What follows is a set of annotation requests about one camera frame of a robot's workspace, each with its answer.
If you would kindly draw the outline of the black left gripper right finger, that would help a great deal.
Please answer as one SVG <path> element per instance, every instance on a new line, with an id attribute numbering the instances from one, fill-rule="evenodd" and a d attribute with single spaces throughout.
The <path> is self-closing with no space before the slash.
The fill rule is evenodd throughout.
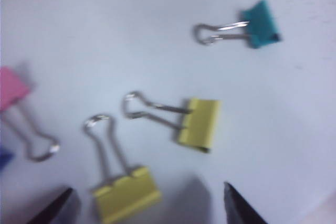
<path id="1" fill-rule="evenodd" d="M 224 205 L 227 223 L 267 223 L 229 182 L 224 182 Z"/>

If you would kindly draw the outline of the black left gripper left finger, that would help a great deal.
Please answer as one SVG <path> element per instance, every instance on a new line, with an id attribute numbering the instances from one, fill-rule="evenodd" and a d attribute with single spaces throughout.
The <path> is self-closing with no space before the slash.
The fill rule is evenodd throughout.
<path id="1" fill-rule="evenodd" d="M 27 223 L 73 223 L 74 213 L 71 207 L 73 193 L 71 187 L 67 188 Z"/>

